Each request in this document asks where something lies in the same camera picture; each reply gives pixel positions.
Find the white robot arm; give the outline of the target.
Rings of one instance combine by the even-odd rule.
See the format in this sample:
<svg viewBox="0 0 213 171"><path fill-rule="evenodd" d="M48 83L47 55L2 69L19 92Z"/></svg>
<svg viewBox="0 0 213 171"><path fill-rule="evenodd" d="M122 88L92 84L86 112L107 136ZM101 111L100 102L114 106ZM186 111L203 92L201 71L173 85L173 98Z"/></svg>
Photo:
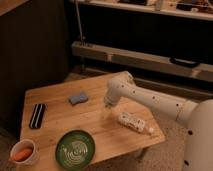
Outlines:
<svg viewBox="0 0 213 171"><path fill-rule="evenodd" d="M213 99L197 103L141 88L127 71L108 80L104 103L114 107L122 97L165 113L187 127L182 171L213 171Z"/></svg>

